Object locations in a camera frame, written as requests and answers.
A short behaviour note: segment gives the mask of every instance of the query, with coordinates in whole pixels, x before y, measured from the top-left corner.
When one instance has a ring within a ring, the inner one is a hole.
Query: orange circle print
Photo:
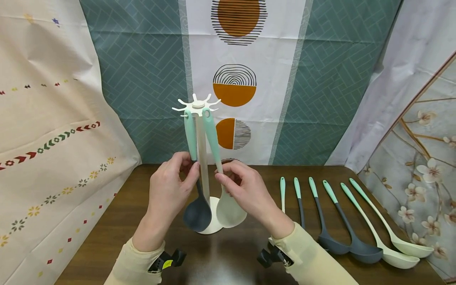
[[[229,45],[251,44],[263,30],[267,15],[265,0],[212,1],[212,26]]]
[[[255,73],[242,64],[225,64],[212,81],[214,93],[223,104],[239,107],[247,104],[255,95]]]
[[[252,138],[252,131],[244,122],[235,118],[221,120],[217,125],[218,144],[228,150],[245,147]]]

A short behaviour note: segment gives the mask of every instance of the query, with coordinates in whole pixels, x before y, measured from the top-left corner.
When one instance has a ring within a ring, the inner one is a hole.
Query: sleeve
[[[161,283],[161,272],[149,273],[150,266],[165,251],[165,242],[152,252],[140,252],[130,238],[123,245],[114,267],[104,285],[156,285]]]
[[[293,260],[285,267],[300,285],[357,285],[353,277],[330,256],[299,224],[275,245]]]

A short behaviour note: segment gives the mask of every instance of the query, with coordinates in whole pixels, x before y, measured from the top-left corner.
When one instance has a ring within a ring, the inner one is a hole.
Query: wooden table
[[[100,218],[68,267],[60,276],[57,285],[99,285],[103,284],[113,267],[122,245],[133,235],[139,221],[146,212],[148,203],[149,178],[157,169],[156,165],[137,167],[113,200],[105,214]],[[269,192],[280,206],[279,179],[286,179],[286,213],[299,222],[299,209],[293,185],[293,178],[298,177],[301,185],[302,201],[306,230],[314,237],[320,233],[318,212],[307,179],[312,176],[316,182],[320,201],[331,236],[340,242],[349,244],[350,236],[342,219],[323,188],[321,181],[328,180],[339,203],[347,215],[358,237],[369,244],[375,244],[374,238],[361,214],[351,204],[339,186],[347,184],[360,203],[372,224],[386,245],[392,247],[389,236],[380,219],[371,207],[351,187],[348,178],[354,178],[363,184],[355,173],[341,166],[254,166],[262,175]],[[220,197],[220,185],[210,176],[211,195]],[[393,228],[404,240],[408,240],[400,228],[393,222],[380,204],[367,192],[374,204]],[[196,190],[189,201],[196,197]],[[222,229],[212,235],[200,235],[187,229],[182,221],[182,212],[177,216],[166,236],[166,251],[170,254],[175,248],[187,252],[182,267],[163,271],[162,284],[296,284],[285,273],[282,264],[274,264],[264,269],[256,258],[267,245],[268,233],[251,216],[237,227]],[[335,259],[362,285],[384,284],[444,284],[427,261],[421,260],[409,270],[397,269],[383,260],[376,264],[362,264],[350,254],[335,256]]]

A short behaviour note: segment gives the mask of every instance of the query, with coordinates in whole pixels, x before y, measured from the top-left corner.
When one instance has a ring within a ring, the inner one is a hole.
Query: teal patterned backdrop
[[[185,150],[183,121],[171,110],[188,83],[178,0],[80,2],[103,93],[143,162]],[[313,0],[274,164],[325,163],[358,108],[399,4]]]

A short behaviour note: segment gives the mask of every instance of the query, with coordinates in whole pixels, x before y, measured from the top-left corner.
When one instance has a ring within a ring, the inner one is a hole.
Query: mint green handle
[[[209,108],[203,108],[202,120],[204,122],[204,129],[206,131],[207,140],[211,146],[212,155],[214,156],[215,164],[219,173],[223,173],[222,160],[220,158],[220,150],[218,148],[217,129],[215,128],[214,117],[212,116]]]
[[[185,110],[184,114],[184,127],[185,136],[187,137],[188,150],[192,161],[197,160],[197,134],[195,132],[195,125],[193,123],[193,116],[190,110]]]
[[[285,212],[285,177],[280,178],[280,201],[282,203],[282,212]]]
[[[301,199],[301,187],[299,187],[298,178],[295,177],[294,182],[295,182],[296,196],[298,197],[298,199]]]
[[[316,191],[315,182],[313,181],[312,177],[309,177],[309,185],[311,186],[312,194],[315,198],[318,198],[318,193]]]
[[[338,203],[336,195],[334,195],[334,191],[332,190],[332,188],[329,185],[328,181],[323,180],[323,186],[325,187],[326,192],[328,192],[328,195],[329,195],[329,197],[331,197],[331,200],[334,202],[334,204]]]
[[[348,187],[344,183],[341,183],[341,187],[345,194],[348,196],[348,198],[352,201],[352,203],[355,204],[356,208],[360,207],[350,189],[348,189]]]
[[[353,179],[353,178],[350,178],[350,183],[353,185],[353,187],[355,187],[356,191],[358,191],[358,193],[368,202],[370,202],[370,199],[369,197],[366,195],[366,193],[364,193],[364,191],[361,189],[361,187],[358,185],[358,183],[356,183],[356,181]]]

